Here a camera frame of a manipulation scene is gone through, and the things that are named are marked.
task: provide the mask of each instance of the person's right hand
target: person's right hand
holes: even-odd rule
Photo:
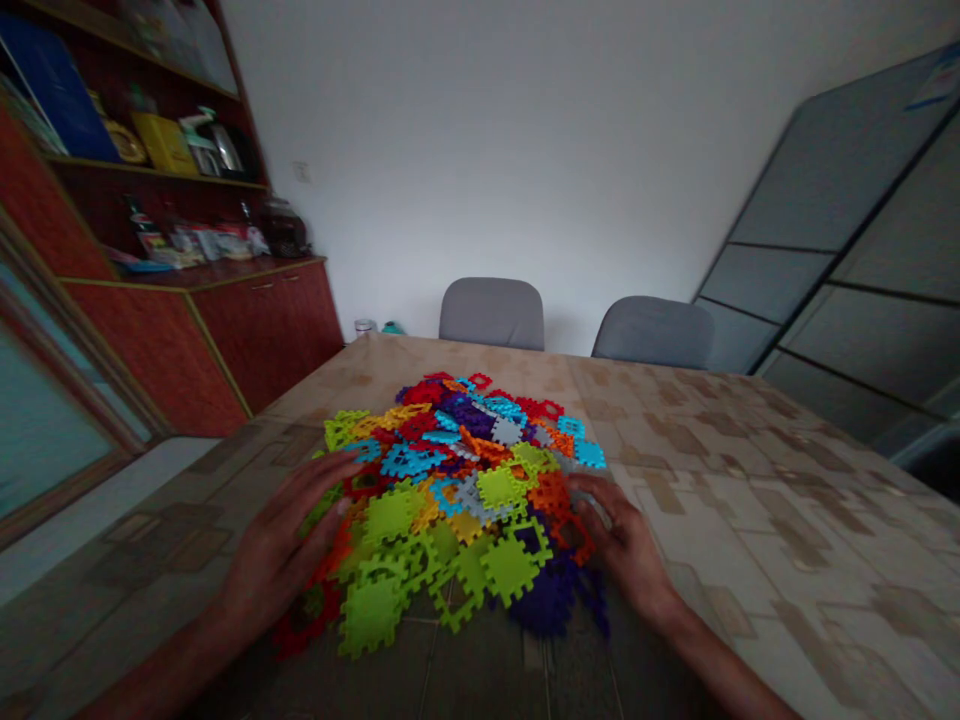
[[[655,630],[666,633],[686,606],[663,567],[646,519],[616,483],[573,474],[567,486],[589,493],[607,512],[612,523],[609,529],[590,503],[581,500],[576,507],[597,545],[597,554],[627,602]]]

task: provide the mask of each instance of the wooden shelf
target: wooden shelf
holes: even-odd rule
[[[119,163],[108,163],[101,160],[87,160],[86,158],[69,157],[67,155],[48,155],[43,154],[44,159],[54,165],[70,165],[74,167],[97,168],[98,170],[114,170],[116,172],[133,172],[142,175],[154,175],[155,177],[170,178],[172,180],[184,180],[186,182],[205,182],[214,185],[233,185],[234,187],[244,187],[251,190],[269,190],[266,185],[259,183],[248,183],[243,180],[228,180],[227,178],[215,178],[208,175],[182,175],[180,173],[171,173],[155,168],[143,167],[142,165],[121,165]]]
[[[135,55],[144,62],[163,68],[197,85],[240,102],[240,96],[219,85],[197,77],[180,68],[159,60],[135,44],[126,25],[119,19],[101,12],[82,0],[3,0],[0,7],[37,23],[44,23],[53,30],[75,29]]]

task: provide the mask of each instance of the gray chair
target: gray chair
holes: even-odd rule
[[[540,293],[521,280],[460,278],[443,295],[440,338],[543,350]]]
[[[607,310],[591,355],[703,370],[712,345],[713,316],[703,308],[634,295]]]

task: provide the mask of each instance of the table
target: table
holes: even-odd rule
[[[687,602],[805,717],[960,717],[960,513],[762,379],[372,335],[0,611],[0,687],[68,715],[192,618],[240,535],[340,409],[483,372],[549,398],[600,442]],[[715,708],[611,597],[605,644],[578,611],[541,643],[502,611],[459,635],[418,597],[396,644],[357,662],[331,634],[278,664],[268,640],[189,715],[695,717]]]

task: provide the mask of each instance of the cabinet door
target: cabinet door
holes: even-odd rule
[[[343,349],[343,335],[323,263],[280,273],[279,278],[286,328],[302,379]]]
[[[303,376],[303,363],[287,330],[279,275],[192,297],[251,412],[259,413]]]

